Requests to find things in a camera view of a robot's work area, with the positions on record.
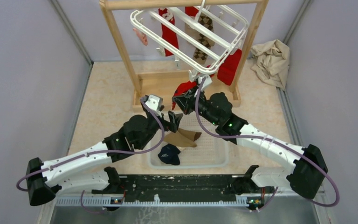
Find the navy santa sock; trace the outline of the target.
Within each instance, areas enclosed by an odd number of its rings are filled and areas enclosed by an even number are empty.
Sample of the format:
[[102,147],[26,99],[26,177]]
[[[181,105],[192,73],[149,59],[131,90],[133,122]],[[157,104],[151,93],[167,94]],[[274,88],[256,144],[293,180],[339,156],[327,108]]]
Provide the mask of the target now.
[[180,165],[179,154],[181,151],[172,144],[167,144],[161,148],[158,158],[165,164],[174,166]]

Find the white plastic basket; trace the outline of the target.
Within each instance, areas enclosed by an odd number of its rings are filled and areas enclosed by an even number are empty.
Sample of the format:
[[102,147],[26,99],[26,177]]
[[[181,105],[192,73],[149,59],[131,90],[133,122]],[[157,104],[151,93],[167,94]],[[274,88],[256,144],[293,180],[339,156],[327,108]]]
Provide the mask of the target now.
[[164,141],[146,155],[155,169],[217,168],[228,164],[231,149],[229,142],[205,133],[191,113],[182,118],[176,133],[166,133]]

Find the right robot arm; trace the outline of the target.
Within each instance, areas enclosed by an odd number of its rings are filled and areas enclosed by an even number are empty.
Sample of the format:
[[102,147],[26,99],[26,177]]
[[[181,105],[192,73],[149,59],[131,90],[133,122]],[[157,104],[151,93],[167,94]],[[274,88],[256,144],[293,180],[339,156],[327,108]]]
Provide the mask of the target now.
[[254,165],[244,179],[244,187],[256,192],[261,187],[291,188],[306,199],[314,199],[328,172],[321,150],[312,144],[302,147],[268,135],[232,112],[233,105],[223,92],[206,98],[197,90],[173,96],[184,114],[196,112],[215,125],[213,136],[222,136],[238,146],[248,147],[280,164],[279,168]]

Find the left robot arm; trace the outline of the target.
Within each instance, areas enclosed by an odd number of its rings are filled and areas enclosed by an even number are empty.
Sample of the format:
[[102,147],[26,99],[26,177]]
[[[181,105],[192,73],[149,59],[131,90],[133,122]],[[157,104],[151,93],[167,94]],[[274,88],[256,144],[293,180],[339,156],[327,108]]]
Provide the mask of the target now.
[[156,118],[149,112],[146,116],[134,115],[112,135],[78,153],[50,161],[36,157],[28,162],[26,172],[29,204],[39,206],[69,192],[89,191],[92,194],[122,193],[117,170],[107,166],[102,171],[81,174],[82,171],[99,165],[124,160],[135,154],[147,153],[160,144],[147,149],[159,131],[176,132],[183,114],[168,112],[169,120]]

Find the white clip drying hanger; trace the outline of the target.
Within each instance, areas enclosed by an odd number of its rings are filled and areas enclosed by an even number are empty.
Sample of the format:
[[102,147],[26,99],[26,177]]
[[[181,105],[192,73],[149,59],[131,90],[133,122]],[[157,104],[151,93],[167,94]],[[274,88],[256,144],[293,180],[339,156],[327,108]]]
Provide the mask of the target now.
[[242,46],[248,20],[227,5],[220,14],[202,2],[195,15],[179,7],[135,10],[130,22],[143,36],[158,44],[157,51],[190,67],[189,80],[212,75]]

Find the tan brown sock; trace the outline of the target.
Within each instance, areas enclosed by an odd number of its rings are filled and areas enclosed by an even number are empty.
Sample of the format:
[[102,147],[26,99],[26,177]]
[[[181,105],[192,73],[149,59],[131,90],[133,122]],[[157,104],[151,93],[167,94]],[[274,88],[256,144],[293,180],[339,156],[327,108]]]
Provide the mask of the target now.
[[170,132],[167,134],[164,137],[164,142],[176,146],[182,152],[187,148],[197,147],[196,140],[198,140],[201,135],[201,132],[179,128],[176,133]]

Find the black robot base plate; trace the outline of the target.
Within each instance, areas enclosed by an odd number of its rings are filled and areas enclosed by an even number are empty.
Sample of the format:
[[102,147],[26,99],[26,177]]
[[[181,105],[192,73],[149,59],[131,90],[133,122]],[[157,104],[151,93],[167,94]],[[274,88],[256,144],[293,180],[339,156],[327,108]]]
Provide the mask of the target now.
[[159,200],[170,204],[236,203],[243,194],[251,209],[261,208],[274,187],[257,187],[246,175],[127,175],[116,176],[108,186],[92,189],[92,194],[120,195],[125,203],[149,203]]

